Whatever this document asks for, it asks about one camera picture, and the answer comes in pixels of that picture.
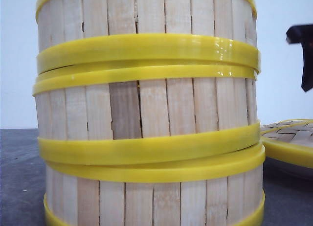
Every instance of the black object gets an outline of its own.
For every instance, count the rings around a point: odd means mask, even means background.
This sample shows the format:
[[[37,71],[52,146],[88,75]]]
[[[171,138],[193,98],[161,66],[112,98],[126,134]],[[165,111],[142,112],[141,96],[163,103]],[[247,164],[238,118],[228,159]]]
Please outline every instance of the black object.
[[[287,31],[289,44],[301,43],[303,48],[302,89],[307,92],[313,88],[313,24],[294,25]]]

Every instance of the white background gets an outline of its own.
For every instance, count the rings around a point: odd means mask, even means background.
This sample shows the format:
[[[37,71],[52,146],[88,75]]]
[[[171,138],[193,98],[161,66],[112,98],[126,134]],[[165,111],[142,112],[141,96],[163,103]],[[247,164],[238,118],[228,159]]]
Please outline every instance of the white background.
[[[312,0],[255,0],[262,73],[257,82],[262,124],[313,117],[313,90],[301,89],[302,47],[288,45],[287,29],[313,23]],[[1,128],[37,128],[36,0],[1,0]]]

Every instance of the woven bamboo lid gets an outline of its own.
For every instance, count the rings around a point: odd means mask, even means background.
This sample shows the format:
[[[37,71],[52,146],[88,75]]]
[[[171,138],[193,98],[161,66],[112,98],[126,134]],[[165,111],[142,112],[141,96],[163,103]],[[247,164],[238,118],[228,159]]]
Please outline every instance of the woven bamboo lid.
[[[313,179],[313,120],[265,125],[261,135],[271,164],[290,174]]]

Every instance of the gray table surface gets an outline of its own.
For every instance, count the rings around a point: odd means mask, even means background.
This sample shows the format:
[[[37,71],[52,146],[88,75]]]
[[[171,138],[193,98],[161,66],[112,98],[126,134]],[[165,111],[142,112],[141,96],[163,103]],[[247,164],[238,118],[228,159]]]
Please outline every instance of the gray table surface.
[[[37,129],[1,129],[1,226],[45,225]],[[313,181],[264,165],[263,226],[313,226]]]

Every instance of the wooden barrel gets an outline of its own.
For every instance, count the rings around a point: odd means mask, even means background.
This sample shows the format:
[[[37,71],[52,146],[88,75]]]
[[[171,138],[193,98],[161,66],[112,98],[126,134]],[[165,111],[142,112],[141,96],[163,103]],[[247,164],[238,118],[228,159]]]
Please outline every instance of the wooden barrel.
[[[252,0],[39,0],[37,11],[42,54],[72,40],[136,33],[216,36],[256,47],[255,21]],[[111,82],[35,97],[39,136],[50,140],[174,137],[257,123],[254,78]],[[220,178],[156,183],[99,181],[52,166],[46,168],[48,223],[222,226],[251,225],[253,218],[261,225],[262,162]]]

